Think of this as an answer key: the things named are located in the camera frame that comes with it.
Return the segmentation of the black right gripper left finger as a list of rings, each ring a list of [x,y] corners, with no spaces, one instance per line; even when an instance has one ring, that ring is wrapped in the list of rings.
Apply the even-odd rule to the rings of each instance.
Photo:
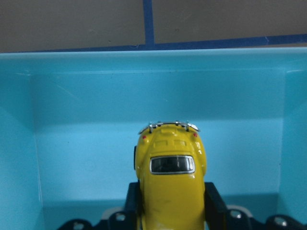
[[[143,201],[139,182],[130,183],[123,208],[124,230],[143,230]]]

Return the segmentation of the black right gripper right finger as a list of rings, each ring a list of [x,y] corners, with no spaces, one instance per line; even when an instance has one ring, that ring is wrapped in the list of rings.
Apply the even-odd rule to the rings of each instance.
[[[229,209],[212,182],[205,182],[205,221],[210,230],[229,230]]]

